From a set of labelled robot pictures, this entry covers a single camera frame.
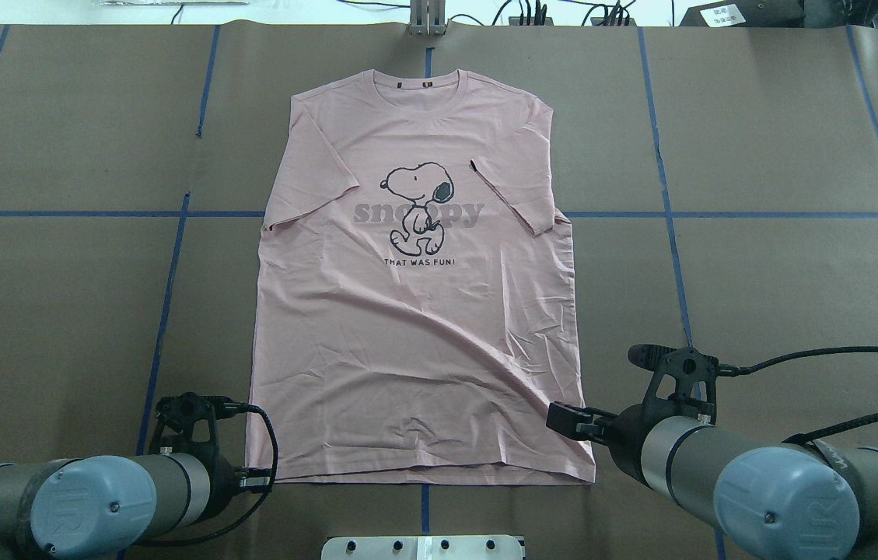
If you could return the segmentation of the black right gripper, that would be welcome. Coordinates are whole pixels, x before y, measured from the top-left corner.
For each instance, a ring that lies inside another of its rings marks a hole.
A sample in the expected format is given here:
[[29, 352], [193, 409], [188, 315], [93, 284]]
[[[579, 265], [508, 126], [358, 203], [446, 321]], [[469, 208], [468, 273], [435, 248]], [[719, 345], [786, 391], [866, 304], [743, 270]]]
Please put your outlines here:
[[647, 435], [660, 423], [660, 413], [635, 404], [617, 414], [599, 408], [577, 407], [552, 401], [548, 405], [546, 428], [574, 442], [592, 442], [608, 447], [617, 468], [634, 481], [645, 483], [642, 448]]

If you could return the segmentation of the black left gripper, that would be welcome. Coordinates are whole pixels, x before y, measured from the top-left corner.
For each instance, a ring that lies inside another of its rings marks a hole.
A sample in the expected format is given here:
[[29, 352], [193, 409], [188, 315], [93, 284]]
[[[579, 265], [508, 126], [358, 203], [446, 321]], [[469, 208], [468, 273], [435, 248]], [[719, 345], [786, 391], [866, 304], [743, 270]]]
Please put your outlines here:
[[217, 455], [210, 470], [210, 495], [201, 513], [201, 521], [224, 513], [239, 493], [268, 494], [275, 483], [275, 469], [266, 467], [235, 468], [225, 457]]

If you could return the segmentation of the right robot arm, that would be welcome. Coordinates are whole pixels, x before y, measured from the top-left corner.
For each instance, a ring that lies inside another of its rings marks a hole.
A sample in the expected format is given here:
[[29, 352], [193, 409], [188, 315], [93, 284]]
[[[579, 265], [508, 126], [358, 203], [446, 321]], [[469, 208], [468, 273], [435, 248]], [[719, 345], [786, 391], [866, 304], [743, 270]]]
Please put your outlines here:
[[691, 415], [552, 403], [553, 432], [608, 447], [620, 471], [759, 559], [878, 559], [878, 447], [759, 443]]

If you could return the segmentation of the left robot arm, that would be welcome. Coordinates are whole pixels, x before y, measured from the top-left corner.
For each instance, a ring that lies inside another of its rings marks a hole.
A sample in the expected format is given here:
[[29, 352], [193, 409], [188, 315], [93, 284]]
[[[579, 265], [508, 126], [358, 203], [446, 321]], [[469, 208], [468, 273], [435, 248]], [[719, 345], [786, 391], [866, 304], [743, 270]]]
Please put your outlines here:
[[97, 559], [214, 518], [275, 472], [189, 453], [0, 464], [0, 559]]

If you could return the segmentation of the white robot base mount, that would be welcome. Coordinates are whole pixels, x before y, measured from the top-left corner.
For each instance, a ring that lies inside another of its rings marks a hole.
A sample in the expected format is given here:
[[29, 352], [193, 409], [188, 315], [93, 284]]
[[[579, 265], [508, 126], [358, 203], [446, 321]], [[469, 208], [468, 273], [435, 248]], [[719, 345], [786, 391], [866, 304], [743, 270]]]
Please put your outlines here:
[[523, 537], [507, 534], [332, 537], [321, 559], [526, 559]]

